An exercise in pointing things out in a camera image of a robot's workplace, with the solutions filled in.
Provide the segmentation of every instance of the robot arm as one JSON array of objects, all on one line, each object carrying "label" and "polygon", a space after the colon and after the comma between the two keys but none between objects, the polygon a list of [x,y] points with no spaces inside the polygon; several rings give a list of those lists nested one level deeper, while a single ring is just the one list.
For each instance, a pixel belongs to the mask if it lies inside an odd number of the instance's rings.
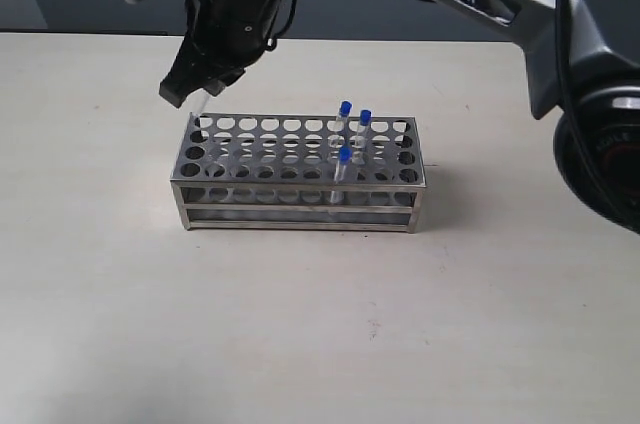
[{"label": "robot arm", "polygon": [[[524,51],[531,112],[563,107],[556,67],[556,0],[427,0],[489,26]],[[268,50],[279,0],[187,0],[188,30],[161,95],[176,107],[204,88],[218,95]],[[575,111],[609,190],[640,213],[640,0],[571,0],[569,71]],[[555,139],[560,171],[571,189],[603,216],[621,222],[562,119]]]}]

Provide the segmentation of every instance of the white table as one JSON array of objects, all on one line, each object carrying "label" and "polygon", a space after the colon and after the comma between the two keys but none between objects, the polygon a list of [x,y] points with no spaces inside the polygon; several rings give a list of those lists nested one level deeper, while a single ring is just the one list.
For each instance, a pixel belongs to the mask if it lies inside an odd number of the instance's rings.
[{"label": "white table", "polygon": [[283,42],[210,106],[416,116],[411,236],[184,231],[179,43],[0,35],[0,422],[637,422],[640,244],[562,183],[517,48]]}]

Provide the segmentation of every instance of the gray wall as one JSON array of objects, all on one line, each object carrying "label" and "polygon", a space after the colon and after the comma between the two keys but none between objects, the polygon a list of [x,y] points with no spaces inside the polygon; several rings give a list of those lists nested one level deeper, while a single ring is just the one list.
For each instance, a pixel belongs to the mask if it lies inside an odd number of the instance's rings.
[{"label": "gray wall", "polygon": [[[78,31],[184,31],[183,0],[0,0],[0,27]],[[21,17],[3,9],[18,6]],[[442,6],[412,0],[300,0],[289,34],[297,38],[497,40]]]}]

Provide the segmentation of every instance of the blue-capped test tube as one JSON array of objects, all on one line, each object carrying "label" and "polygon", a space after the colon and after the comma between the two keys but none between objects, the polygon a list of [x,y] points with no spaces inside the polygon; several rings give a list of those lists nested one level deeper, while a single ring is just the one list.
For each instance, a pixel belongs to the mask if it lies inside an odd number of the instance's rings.
[{"label": "blue-capped test tube", "polygon": [[[339,184],[344,181],[344,176],[347,172],[347,166],[351,160],[351,149],[349,146],[342,146],[338,154],[338,162],[336,163],[336,172],[333,175],[333,183]],[[342,191],[331,191],[329,202],[331,204],[338,204],[342,201],[344,193]]]},{"label": "blue-capped test tube", "polygon": [[333,134],[329,136],[329,147],[338,147],[340,141],[345,139],[345,133],[347,130],[347,121],[349,120],[349,114],[351,113],[351,103],[349,101],[342,101],[340,104],[340,110],[336,116],[336,120],[333,123]]},{"label": "blue-capped test tube", "polygon": [[360,121],[358,122],[358,130],[353,138],[353,148],[355,152],[362,153],[367,146],[367,134],[371,128],[371,111],[363,110],[360,113]]}]

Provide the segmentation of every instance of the blue cap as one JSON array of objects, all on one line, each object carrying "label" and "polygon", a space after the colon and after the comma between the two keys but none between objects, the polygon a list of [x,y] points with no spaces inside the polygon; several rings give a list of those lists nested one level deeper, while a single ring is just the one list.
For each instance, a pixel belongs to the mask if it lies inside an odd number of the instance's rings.
[{"label": "blue cap", "polygon": [[342,146],[340,148],[340,162],[345,163],[351,160],[351,149],[348,146]]},{"label": "blue cap", "polygon": [[351,103],[349,101],[342,101],[340,104],[340,115],[342,117],[347,117],[351,112]]},{"label": "blue cap", "polygon": [[363,126],[369,125],[371,122],[371,111],[364,110],[360,112],[360,124]]}]

